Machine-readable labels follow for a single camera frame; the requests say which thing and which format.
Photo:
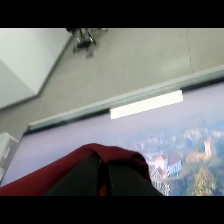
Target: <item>tree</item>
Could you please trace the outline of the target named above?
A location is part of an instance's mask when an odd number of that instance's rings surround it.
[[[213,174],[207,168],[200,168],[194,176],[192,195],[210,196],[215,187],[216,183]]]

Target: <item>floor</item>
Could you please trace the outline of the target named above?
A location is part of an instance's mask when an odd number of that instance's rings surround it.
[[[71,42],[41,95],[0,111],[0,133],[21,138],[27,124],[224,64],[224,29],[111,28],[93,57]]]

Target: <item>white rectangular light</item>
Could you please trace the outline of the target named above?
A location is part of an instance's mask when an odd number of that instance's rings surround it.
[[[183,101],[182,90],[178,90],[172,93],[156,96],[136,103],[131,103],[125,106],[113,108],[110,110],[110,118],[116,119],[131,114],[136,114],[147,110],[152,110],[155,108],[179,103],[182,101]]]

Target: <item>projected image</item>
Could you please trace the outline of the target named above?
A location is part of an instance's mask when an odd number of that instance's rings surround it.
[[[186,93],[183,102],[170,106],[115,120],[103,115],[25,136],[3,184],[88,143],[140,152],[164,195],[224,195],[224,85]]]

